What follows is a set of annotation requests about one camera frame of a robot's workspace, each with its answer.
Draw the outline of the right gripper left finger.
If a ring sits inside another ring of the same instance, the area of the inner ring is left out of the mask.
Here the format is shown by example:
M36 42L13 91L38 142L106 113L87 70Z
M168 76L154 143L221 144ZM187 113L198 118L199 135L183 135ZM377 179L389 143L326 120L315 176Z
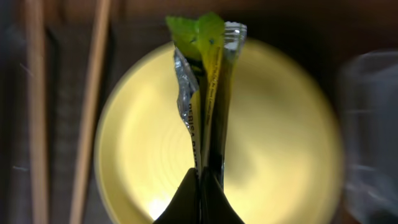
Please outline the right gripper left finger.
M153 224L197 224L199 213L197 172L190 168L169 205Z

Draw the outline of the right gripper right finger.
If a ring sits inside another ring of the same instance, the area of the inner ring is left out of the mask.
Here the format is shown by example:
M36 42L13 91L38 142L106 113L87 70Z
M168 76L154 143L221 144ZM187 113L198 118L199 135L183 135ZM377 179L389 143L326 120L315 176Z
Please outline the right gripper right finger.
M200 188L202 224L244 223L229 204L213 174L202 174Z

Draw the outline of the wooden chopstick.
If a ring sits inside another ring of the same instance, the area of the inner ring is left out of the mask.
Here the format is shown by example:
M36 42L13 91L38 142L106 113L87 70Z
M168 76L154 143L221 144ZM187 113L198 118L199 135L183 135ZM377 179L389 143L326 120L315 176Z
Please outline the wooden chopstick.
M111 0L97 1L86 74L85 94L81 112L75 179L69 219L70 224L81 223L85 212L86 192L96 121L96 108L98 105L103 60L108 38L110 10Z
M33 222L49 222L43 2L26 1L30 174Z

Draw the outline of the green yellow snack wrapper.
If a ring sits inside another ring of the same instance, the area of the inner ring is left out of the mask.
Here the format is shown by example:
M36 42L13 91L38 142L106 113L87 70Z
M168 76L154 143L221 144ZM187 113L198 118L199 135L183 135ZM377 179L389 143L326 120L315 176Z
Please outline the green yellow snack wrapper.
M191 136L197 174L209 168L222 185L233 72L248 28L213 12L165 21L175 46L178 112Z

